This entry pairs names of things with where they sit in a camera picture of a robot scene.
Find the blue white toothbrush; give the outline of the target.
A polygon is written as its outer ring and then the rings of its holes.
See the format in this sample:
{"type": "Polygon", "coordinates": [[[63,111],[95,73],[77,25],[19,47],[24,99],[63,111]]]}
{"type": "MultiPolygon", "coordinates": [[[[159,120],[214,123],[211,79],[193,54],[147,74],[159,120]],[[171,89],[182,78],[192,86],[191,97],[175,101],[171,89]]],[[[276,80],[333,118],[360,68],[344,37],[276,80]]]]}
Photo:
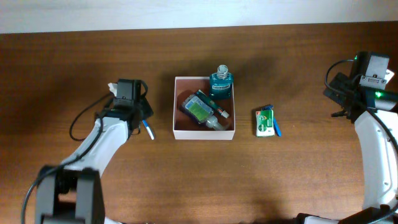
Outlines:
{"type": "Polygon", "coordinates": [[[148,123],[146,120],[143,120],[142,123],[143,123],[145,129],[147,130],[147,132],[148,132],[150,138],[151,138],[152,140],[154,140],[154,139],[155,139],[155,136],[154,136],[154,133],[153,133],[152,129],[151,129],[150,126],[149,126],[149,123],[148,123]]]}

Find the white cardboard box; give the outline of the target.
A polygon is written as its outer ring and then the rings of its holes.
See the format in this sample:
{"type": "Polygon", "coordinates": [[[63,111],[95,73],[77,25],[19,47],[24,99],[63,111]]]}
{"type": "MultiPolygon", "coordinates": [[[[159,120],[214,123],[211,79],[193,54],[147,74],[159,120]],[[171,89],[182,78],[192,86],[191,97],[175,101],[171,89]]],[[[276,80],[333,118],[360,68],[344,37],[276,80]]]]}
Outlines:
{"type": "Polygon", "coordinates": [[[208,94],[210,89],[209,77],[175,77],[174,80],[174,110],[172,130],[177,140],[232,140],[236,130],[236,113],[234,102],[234,85],[231,89],[231,97],[227,100],[216,100],[227,113],[228,118],[223,118],[218,113],[215,116],[222,125],[229,125],[224,131],[215,131],[206,126],[196,124],[190,117],[179,110],[178,96],[188,92],[201,90],[208,94]]]}

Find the purple hand soap pump bottle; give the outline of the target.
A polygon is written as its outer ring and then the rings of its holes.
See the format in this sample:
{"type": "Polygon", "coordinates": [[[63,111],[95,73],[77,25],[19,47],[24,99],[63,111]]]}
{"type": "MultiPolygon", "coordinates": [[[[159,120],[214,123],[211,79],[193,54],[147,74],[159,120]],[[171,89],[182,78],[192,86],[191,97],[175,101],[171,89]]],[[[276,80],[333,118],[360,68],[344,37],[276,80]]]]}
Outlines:
{"type": "Polygon", "coordinates": [[[214,129],[216,131],[226,131],[229,129],[230,124],[221,124],[215,115],[217,112],[199,99],[195,94],[196,92],[192,93],[182,101],[178,107],[179,110],[189,116],[198,125],[206,126],[207,128],[214,129]]]}

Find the teal mouthwash bottle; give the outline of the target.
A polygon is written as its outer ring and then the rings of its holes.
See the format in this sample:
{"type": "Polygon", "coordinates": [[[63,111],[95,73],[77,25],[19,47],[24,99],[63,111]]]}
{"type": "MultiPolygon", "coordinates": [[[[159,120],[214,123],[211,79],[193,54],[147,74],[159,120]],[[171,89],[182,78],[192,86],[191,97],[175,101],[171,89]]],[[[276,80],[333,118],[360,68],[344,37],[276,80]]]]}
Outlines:
{"type": "Polygon", "coordinates": [[[231,97],[234,77],[226,65],[219,65],[217,71],[210,75],[209,96],[212,100],[225,100],[231,97]]]}

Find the green white toothpaste tube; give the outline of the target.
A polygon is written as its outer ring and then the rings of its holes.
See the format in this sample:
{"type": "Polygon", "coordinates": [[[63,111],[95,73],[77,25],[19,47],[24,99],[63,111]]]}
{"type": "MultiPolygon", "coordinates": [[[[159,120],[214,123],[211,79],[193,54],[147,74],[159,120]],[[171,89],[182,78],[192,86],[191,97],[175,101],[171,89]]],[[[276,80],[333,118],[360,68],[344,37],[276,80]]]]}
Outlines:
{"type": "Polygon", "coordinates": [[[221,106],[219,106],[217,103],[215,103],[209,96],[204,94],[201,90],[198,90],[196,93],[196,96],[199,97],[204,103],[206,103],[210,108],[212,108],[214,111],[216,111],[219,115],[221,115],[224,118],[229,118],[229,113],[224,110],[221,106]]]}

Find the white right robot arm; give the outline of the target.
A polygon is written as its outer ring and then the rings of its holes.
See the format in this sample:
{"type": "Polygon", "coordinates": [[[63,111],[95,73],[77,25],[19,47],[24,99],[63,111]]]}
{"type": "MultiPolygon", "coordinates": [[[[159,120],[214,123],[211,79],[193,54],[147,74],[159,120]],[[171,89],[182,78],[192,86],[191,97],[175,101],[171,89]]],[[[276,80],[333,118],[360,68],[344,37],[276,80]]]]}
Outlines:
{"type": "Polygon", "coordinates": [[[361,51],[349,75],[325,80],[323,94],[354,124],[364,170],[363,209],[340,223],[397,223],[397,93],[385,89],[394,76],[389,56],[361,51]]]}

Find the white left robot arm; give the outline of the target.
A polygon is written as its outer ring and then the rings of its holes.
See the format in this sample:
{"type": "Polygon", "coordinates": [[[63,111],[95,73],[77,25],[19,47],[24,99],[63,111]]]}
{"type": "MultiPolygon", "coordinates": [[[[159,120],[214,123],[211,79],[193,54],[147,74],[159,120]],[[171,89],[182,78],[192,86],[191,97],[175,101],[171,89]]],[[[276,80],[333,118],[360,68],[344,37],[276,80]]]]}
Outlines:
{"type": "Polygon", "coordinates": [[[108,102],[80,146],[57,166],[43,166],[28,192],[36,191],[35,223],[112,223],[106,216],[101,176],[116,151],[154,112],[142,80],[109,84],[108,102]]]}

